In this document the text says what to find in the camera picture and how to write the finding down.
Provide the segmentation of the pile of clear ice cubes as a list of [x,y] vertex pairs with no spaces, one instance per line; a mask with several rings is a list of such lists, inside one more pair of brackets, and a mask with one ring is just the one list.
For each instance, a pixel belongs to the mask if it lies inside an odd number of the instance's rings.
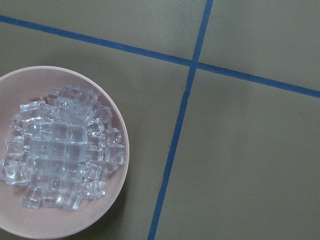
[[26,188],[22,207],[76,211],[106,193],[108,178],[125,163],[123,133],[96,92],[64,84],[47,99],[21,104],[11,117],[0,179]]

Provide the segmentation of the pink ice bowl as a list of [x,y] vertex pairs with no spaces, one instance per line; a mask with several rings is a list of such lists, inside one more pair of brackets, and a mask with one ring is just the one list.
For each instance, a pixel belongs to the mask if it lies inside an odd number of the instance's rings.
[[0,183],[0,228],[29,239],[58,239],[78,233],[98,221],[113,205],[124,185],[130,156],[129,137],[123,117],[111,97],[94,81],[75,71],[56,66],[32,66],[10,72],[0,78],[0,155],[5,154],[11,117],[28,101],[46,98],[50,89],[63,84],[92,88],[99,100],[111,106],[112,122],[123,132],[126,148],[124,165],[109,178],[106,195],[84,200],[77,211],[61,208],[32,210],[21,206],[25,186]]

